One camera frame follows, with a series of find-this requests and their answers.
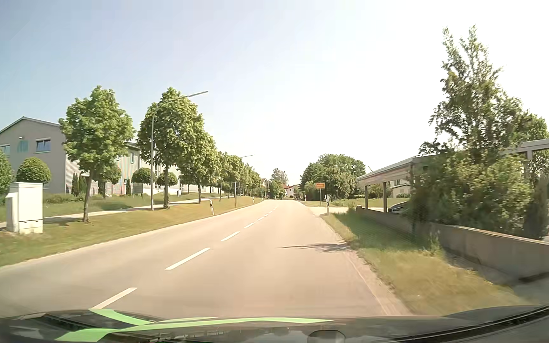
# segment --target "windshield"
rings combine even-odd
[[[546,317],[549,5],[0,0],[1,332]]]

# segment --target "car hood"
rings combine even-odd
[[[190,317],[164,319],[112,309],[53,311],[0,319],[0,332],[63,342],[129,342],[179,340],[196,342],[318,342],[320,333],[339,331],[353,342],[395,339],[484,324],[525,313],[533,306],[488,308],[446,317]]]

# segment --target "sign post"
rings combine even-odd
[[[325,188],[325,183],[315,183],[315,188],[319,190],[319,206],[321,206],[321,200],[323,199],[321,195],[321,190]]]

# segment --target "street lamp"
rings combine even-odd
[[[194,93],[194,94],[190,94],[190,95],[184,95],[182,97],[178,97],[178,98],[174,98],[174,99],[171,99],[171,100],[166,100],[166,101],[163,101],[161,102],[160,104],[158,104],[158,106],[156,106],[156,108],[152,111],[152,136],[151,136],[151,139],[150,139],[150,144],[151,144],[151,150],[149,152],[149,157],[150,157],[150,161],[149,161],[149,165],[150,165],[150,169],[151,169],[151,173],[149,174],[149,199],[150,199],[150,208],[151,210],[153,211],[154,210],[154,113],[156,112],[156,110],[158,109],[158,107],[166,104],[166,103],[172,103],[173,101],[177,101],[179,99],[183,99],[183,98],[191,98],[191,97],[195,97],[196,95],[201,95],[201,94],[205,94],[207,93],[208,90],[206,91],[201,91],[200,93]]]

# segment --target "lawn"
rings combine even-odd
[[[395,205],[397,203],[400,203],[402,201],[407,201],[406,198],[388,198],[387,199],[387,207],[391,207],[392,205]],[[316,206],[319,207],[319,201],[300,201],[305,206]],[[329,204],[331,207],[348,207],[349,205],[353,205],[353,207],[359,205],[359,206],[365,206],[365,199],[340,199],[340,200],[334,200]],[[321,207],[325,207],[325,201],[321,202]],[[368,207],[382,207],[383,206],[383,199],[368,199]]]
[[[239,197],[237,200],[238,208],[253,204],[250,197]],[[216,214],[234,210],[234,198],[213,201],[213,209]],[[0,267],[210,216],[209,202],[203,201],[200,205],[178,205],[154,212],[99,215],[90,219],[91,225],[80,220],[45,224],[42,234],[0,232]]]
[[[218,194],[203,193],[203,198],[215,198],[219,197]],[[183,194],[177,196],[171,194],[169,201],[198,199],[198,193]],[[162,204],[164,200],[164,194],[154,194],[154,204]],[[112,211],[116,209],[125,209],[132,207],[141,207],[149,205],[149,194],[144,194],[143,197],[91,197],[88,203],[88,212],[98,211]],[[52,217],[55,215],[75,214],[82,213],[84,211],[83,201],[70,201],[62,204],[43,204],[44,217]],[[0,206],[0,222],[5,222],[5,206]]]
[[[530,304],[508,287],[493,285],[475,272],[451,266],[438,248],[426,250],[400,232],[355,211],[322,217],[358,250],[414,314],[442,316]]]

